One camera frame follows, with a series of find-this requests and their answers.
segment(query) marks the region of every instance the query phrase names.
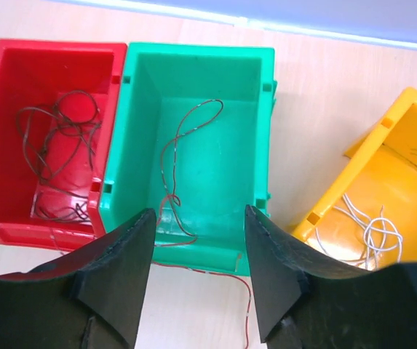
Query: table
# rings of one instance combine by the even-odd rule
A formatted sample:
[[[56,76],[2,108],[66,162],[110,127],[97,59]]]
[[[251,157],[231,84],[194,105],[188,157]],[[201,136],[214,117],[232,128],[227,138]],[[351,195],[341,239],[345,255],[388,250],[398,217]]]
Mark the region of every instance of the table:
[[[40,0],[0,0],[1,37],[274,47],[269,211],[280,226],[325,192],[346,164],[346,146],[405,87],[417,88],[416,51]],[[58,256],[0,245],[0,273]],[[241,349],[246,304],[238,281],[152,266],[136,348]],[[249,332],[251,348],[266,348],[255,311]]]

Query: white wire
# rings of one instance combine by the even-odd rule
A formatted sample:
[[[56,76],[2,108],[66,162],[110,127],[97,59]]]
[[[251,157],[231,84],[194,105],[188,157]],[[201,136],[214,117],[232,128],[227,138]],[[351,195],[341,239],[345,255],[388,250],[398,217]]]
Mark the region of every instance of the white wire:
[[[367,214],[365,214],[364,212],[356,208],[356,206],[352,203],[351,199],[346,193],[343,195],[343,201],[346,204],[347,209],[349,211],[346,211],[345,209],[339,206],[334,206],[333,208],[345,214],[346,216],[350,217],[353,221],[356,222],[356,224],[358,224],[358,226],[361,227],[361,229],[363,229],[363,241],[365,243],[366,250],[365,250],[365,258],[360,258],[358,260],[340,260],[340,261],[346,262],[346,263],[356,263],[356,265],[359,265],[365,262],[365,269],[368,269],[368,265],[370,263],[370,260],[372,259],[372,254],[373,254],[373,260],[375,261],[375,268],[378,268],[378,254],[379,253],[388,252],[388,251],[392,251],[393,249],[399,248],[397,261],[400,262],[402,258],[402,248],[403,248],[402,243],[404,241],[404,238],[397,230],[396,225],[391,220],[383,217],[384,206],[381,207],[380,216],[377,218],[371,219]],[[357,214],[359,214],[360,216],[363,216],[366,220],[368,220],[368,222],[364,222],[362,219],[360,219],[357,216]],[[373,225],[376,222],[381,222],[383,229],[373,227]],[[392,230],[386,229],[386,223],[388,223],[391,226]],[[379,246],[375,245],[375,241],[373,240],[373,237],[372,237],[373,232],[383,234],[383,237],[381,238],[381,243]],[[315,228],[315,235],[317,237],[317,242],[319,244],[319,247],[322,249],[322,251],[327,256],[332,257],[330,253],[323,246],[321,238],[319,237],[318,228]],[[386,244],[386,239],[389,235],[396,236],[397,242],[392,246],[385,247],[384,245]]]

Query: plastic bin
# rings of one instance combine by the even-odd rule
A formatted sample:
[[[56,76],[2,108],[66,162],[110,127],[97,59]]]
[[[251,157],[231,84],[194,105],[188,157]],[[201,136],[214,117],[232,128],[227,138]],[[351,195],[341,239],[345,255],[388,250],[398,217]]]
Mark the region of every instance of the plastic bin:
[[[293,235],[321,251],[314,232],[318,227],[320,240],[333,257],[360,258],[366,248],[362,229],[332,209],[335,205],[345,208],[341,197],[347,193],[354,205],[370,217],[378,217],[384,205],[384,217],[396,225],[404,238],[402,261],[417,261],[417,91],[406,89],[346,155],[352,158],[349,164]],[[381,234],[373,236],[379,246]],[[387,246],[395,242],[396,237],[389,236]],[[396,262],[397,254],[398,249],[380,253],[378,266]]]
[[[192,268],[248,275],[244,210],[266,212],[274,50],[132,43],[127,52],[116,131],[100,200],[106,231],[144,207],[157,212],[165,195],[159,165],[164,145],[195,105],[219,98],[217,119],[178,141],[178,216],[166,204],[156,230],[154,259]],[[181,132],[212,118],[217,103],[198,108]],[[172,151],[164,154],[172,189]]]
[[[0,40],[0,243],[72,250],[105,233],[98,202],[126,50],[126,44]],[[55,178],[55,184],[88,196],[88,224],[43,220],[33,213],[40,193],[42,205],[51,211],[71,206],[77,199],[40,185],[25,161],[15,123],[21,108],[52,105],[77,89],[90,93],[100,110],[102,125],[94,135],[94,168],[92,171],[88,166],[88,151],[81,148]],[[73,121],[81,121],[83,114],[90,114],[90,105],[77,94],[64,99],[62,108]],[[35,118],[32,142],[41,144],[52,122]],[[74,145],[64,138],[53,138],[48,161],[61,161]]]

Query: black wire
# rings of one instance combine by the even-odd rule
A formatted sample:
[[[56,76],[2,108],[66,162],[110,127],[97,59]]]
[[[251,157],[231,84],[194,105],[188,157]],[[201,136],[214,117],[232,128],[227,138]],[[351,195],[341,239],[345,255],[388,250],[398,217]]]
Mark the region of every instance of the black wire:
[[[61,103],[64,101],[65,98],[76,95],[82,94],[87,96],[93,103],[94,106],[94,113],[90,117],[90,119],[86,121],[75,122],[71,118],[69,118],[62,110],[61,110]],[[25,123],[25,130],[21,127],[20,119],[25,113],[28,112],[28,116]],[[22,147],[23,147],[23,155],[27,165],[30,167],[32,172],[38,177],[39,182],[41,185],[47,186],[53,190],[56,190],[59,193],[66,194],[68,196],[73,196],[75,198],[85,198],[87,199],[88,196],[82,196],[73,193],[72,191],[65,190],[62,188],[53,185],[51,181],[61,173],[66,166],[72,161],[74,156],[80,149],[81,144],[83,143],[88,149],[88,161],[90,169],[93,170],[93,160],[92,157],[95,155],[95,151],[92,148],[92,139],[96,131],[101,127],[101,121],[97,121],[96,118],[98,117],[100,110],[98,108],[98,104],[95,99],[92,97],[91,94],[82,91],[82,90],[74,90],[65,93],[61,96],[52,106],[49,105],[37,105],[31,107],[24,107],[21,108],[15,117],[15,123],[17,131],[19,132],[20,136],[23,138]],[[43,140],[43,144],[41,145],[40,149],[36,149],[36,147],[30,143],[29,136],[31,134],[31,122],[32,118],[36,114],[41,114],[43,116],[50,117],[55,126],[47,133],[46,137]],[[66,161],[61,164],[61,166],[53,171],[51,166],[47,163],[47,154],[49,151],[49,144],[51,143],[52,139],[59,132],[66,137],[77,138],[77,144],[74,148],[72,154],[66,159]],[[33,164],[32,160],[28,156],[28,149],[33,151],[33,154],[36,158],[35,164]],[[48,212],[45,208],[37,207],[41,198],[41,194],[36,197],[33,213],[43,219],[55,222],[89,222],[90,218],[87,214],[86,208],[86,201],[82,204],[76,204],[74,207],[63,207],[58,211],[68,211],[71,210],[68,214],[57,216]]]

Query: yellow plastic container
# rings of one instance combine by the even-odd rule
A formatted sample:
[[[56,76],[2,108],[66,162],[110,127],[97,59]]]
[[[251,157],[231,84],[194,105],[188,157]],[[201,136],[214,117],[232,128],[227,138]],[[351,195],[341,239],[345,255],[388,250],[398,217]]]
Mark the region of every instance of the yellow plastic container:
[[[323,247],[340,260],[361,258],[366,246],[363,230],[352,219],[333,209],[346,209],[344,193],[370,217],[390,219],[402,234],[402,261],[417,261],[417,90],[406,89],[364,137],[345,153],[346,168],[305,218],[293,235],[320,250]],[[375,233],[379,246],[382,234]],[[388,237],[385,246],[397,242]],[[378,267],[397,261],[398,249],[378,255]]]

